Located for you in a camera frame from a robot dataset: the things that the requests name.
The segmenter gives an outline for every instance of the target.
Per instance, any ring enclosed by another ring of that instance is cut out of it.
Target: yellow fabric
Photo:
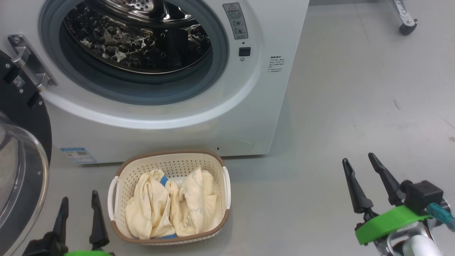
[[[213,176],[198,168],[183,181],[164,187],[163,171],[143,174],[126,206],[126,223],[135,237],[190,236],[214,229],[221,222]]]

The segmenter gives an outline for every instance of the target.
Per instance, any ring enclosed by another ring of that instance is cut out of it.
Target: front-loading washing machine
[[[267,154],[308,0],[2,0],[0,37],[75,163]],[[14,83],[21,90],[21,77]]]

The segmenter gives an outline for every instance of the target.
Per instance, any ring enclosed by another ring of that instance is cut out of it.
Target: blue fabric trim
[[[161,239],[176,238],[177,234],[160,237]]]
[[[166,182],[168,181],[169,179],[166,177],[166,176],[163,176],[160,180],[160,183],[161,185],[163,185],[164,187],[166,187]]]

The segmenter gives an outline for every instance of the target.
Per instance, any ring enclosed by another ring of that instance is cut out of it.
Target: green plastic part
[[[105,251],[71,251],[65,253],[65,256],[112,256]]]
[[[369,220],[357,229],[355,236],[359,240],[359,244],[364,245],[393,233],[402,227],[429,217],[431,216],[419,216],[406,206],[401,205]]]

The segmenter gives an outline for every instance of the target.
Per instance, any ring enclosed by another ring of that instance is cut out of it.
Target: laundry basket
[[[192,236],[176,238],[137,239],[129,232],[126,224],[125,207],[133,197],[134,189],[142,174],[161,169],[177,184],[197,168],[207,170],[218,187],[221,223],[213,230]],[[124,241],[144,245],[174,245],[196,242],[215,236],[229,217],[231,207],[231,182],[223,160],[209,151],[163,152],[133,157],[123,163],[112,180],[107,195],[107,211],[114,232]]]

